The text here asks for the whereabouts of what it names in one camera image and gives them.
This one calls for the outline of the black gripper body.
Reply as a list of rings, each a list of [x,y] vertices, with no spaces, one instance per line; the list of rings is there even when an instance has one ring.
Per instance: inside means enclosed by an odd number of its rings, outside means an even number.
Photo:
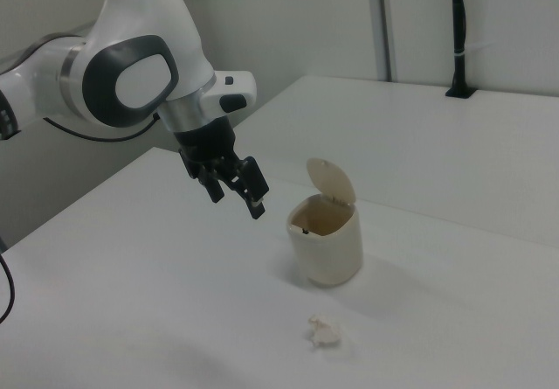
[[[175,132],[179,153],[191,178],[198,178],[202,168],[234,164],[239,161],[234,151],[236,136],[229,119],[219,117],[190,131]]]

